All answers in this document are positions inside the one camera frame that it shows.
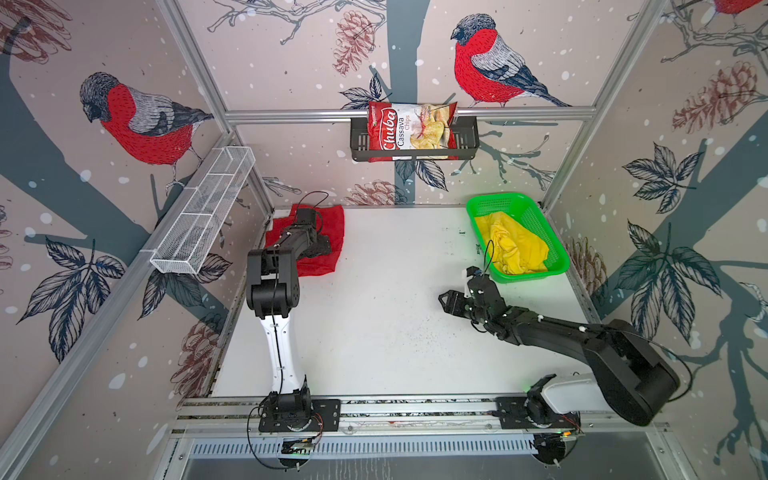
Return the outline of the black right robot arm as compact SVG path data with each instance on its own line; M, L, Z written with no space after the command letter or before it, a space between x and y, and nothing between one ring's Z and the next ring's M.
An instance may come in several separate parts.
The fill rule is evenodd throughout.
M549 374L531 386L523 404L527 418L541 427L584 411L612 411L636 426L647 426L681 386L668 361L634 327L575 323L541 315L502 298L490 276L468 270L463 291L438 296L443 311L514 346L537 347L589 367L569 380Z

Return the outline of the red shorts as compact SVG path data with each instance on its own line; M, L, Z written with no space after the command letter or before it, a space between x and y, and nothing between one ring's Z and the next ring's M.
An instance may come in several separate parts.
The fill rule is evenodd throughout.
M287 217L274 218L272 220L272 225L266 232L265 245L267 247L277 242L282 231L293 223L300 208L309 209L309 206L294 204ZM326 241L321 241L320 245L329 250L329 253L300 259L297 262L299 277L318 277L333 273L342 251L345 233L345 213L343 207L335 205L319 208L316 225L319 229L319 234L327 238Z

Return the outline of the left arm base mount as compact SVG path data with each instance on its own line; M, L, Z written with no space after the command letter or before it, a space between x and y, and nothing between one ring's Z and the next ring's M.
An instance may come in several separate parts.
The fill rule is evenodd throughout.
M271 392L261 403L258 416L260 433L337 432L341 401L316 398L304 386L292 393Z

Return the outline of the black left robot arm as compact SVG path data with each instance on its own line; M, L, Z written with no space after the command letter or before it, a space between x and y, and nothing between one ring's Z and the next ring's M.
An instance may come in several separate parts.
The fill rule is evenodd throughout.
M300 300L298 262L331 252L317 222L315 209L299 208L272 246L252 250L247 256L245 300L267 338L275 395L299 392L305 380L294 361L290 313Z

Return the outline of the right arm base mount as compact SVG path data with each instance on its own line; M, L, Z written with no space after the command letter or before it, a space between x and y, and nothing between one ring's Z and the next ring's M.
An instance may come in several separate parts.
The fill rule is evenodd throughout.
M578 413L557 413L544 399L543 388L555 377L555 374L542 377L524 395L497 397L493 416L499 419L501 428L580 431L581 418Z

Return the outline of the yellow shorts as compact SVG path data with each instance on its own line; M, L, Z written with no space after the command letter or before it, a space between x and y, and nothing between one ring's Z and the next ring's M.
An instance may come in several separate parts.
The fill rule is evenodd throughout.
M517 276L547 272L548 245L504 212L474 218L484 242L491 242L493 266L502 274Z

